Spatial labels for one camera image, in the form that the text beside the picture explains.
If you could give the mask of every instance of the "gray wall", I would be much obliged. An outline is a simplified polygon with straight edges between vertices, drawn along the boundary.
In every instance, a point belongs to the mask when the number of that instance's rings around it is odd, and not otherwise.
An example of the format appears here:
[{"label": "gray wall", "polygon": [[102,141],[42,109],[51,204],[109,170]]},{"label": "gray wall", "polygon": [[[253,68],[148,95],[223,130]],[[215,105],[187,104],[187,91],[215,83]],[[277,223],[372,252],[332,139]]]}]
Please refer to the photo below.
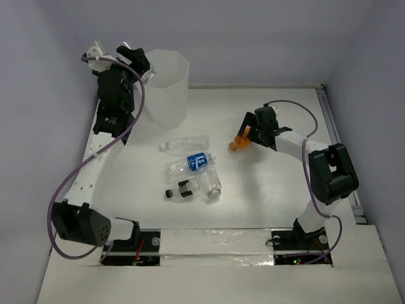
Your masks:
[{"label": "gray wall", "polygon": [[58,0],[84,48],[176,49],[191,84],[320,84],[375,0]]},{"label": "gray wall", "polygon": [[340,137],[405,296],[405,1],[378,0],[328,82]]},{"label": "gray wall", "polygon": [[47,204],[82,157],[95,80],[53,0],[0,2],[0,302],[35,303]]}]

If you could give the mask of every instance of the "plastic bottle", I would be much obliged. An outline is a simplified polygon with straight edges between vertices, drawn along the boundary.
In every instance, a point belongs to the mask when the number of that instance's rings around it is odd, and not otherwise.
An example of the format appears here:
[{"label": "plastic bottle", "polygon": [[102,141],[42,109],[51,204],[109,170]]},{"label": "plastic bottle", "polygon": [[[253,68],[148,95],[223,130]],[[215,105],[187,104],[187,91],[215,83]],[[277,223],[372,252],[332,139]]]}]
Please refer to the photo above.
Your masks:
[{"label": "plastic bottle", "polygon": [[208,135],[179,137],[160,144],[160,150],[170,155],[190,155],[193,152],[202,151],[208,148]]},{"label": "plastic bottle", "polygon": [[193,177],[191,179],[182,180],[176,183],[171,189],[166,190],[167,198],[186,198],[198,191],[200,185],[198,180]]},{"label": "plastic bottle", "polygon": [[215,159],[216,156],[212,153],[198,153],[195,155],[190,155],[186,159],[167,164],[168,175],[170,178],[174,178],[187,174],[191,171],[197,171],[209,163],[212,163]]},{"label": "plastic bottle", "polygon": [[250,127],[246,127],[242,136],[238,136],[238,135],[235,136],[234,141],[232,141],[229,144],[229,148],[232,151],[236,151],[238,149],[243,149],[251,143],[251,141],[247,138],[247,135],[248,135],[250,129],[251,129]]},{"label": "plastic bottle", "polygon": [[217,198],[221,195],[221,182],[213,166],[199,169],[199,183],[202,191],[208,198]]}]

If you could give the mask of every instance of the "orange bottle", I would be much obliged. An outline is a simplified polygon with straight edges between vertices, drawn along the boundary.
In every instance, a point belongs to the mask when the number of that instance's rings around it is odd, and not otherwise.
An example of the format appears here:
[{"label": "orange bottle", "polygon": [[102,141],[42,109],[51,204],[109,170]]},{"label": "orange bottle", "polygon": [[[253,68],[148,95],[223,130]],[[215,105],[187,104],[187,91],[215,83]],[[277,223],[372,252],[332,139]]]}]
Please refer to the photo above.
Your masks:
[{"label": "orange bottle", "polygon": [[251,129],[250,127],[246,127],[245,132],[243,132],[242,136],[238,136],[238,135],[235,136],[234,141],[232,141],[229,144],[229,148],[232,151],[236,151],[238,149],[243,149],[251,143],[251,141],[247,138],[247,135],[248,135],[250,129]]}]

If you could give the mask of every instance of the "white bucket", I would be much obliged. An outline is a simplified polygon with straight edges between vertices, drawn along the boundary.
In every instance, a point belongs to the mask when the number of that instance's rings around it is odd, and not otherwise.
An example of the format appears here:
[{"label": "white bucket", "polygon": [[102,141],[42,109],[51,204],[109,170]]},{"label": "white bucket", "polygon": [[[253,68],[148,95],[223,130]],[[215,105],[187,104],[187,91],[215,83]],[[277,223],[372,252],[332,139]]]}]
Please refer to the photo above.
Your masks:
[{"label": "white bucket", "polygon": [[146,53],[156,76],[145,85],[145,106],[153,122],[165,129],[178,127],[187,114],[190,63],[177,51]]}]

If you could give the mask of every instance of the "blue label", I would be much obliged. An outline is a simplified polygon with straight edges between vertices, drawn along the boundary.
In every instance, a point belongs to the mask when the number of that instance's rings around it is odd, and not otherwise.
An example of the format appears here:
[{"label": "blue label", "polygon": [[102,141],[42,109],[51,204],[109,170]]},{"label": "blue label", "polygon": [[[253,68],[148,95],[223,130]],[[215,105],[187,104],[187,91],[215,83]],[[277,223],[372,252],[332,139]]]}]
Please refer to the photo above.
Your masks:
[{"label": "blue label", "polygon": [[208,164],[207,158],[204,153],[198,153],[187,157],[189,167],[192,171],[196,171]]}]

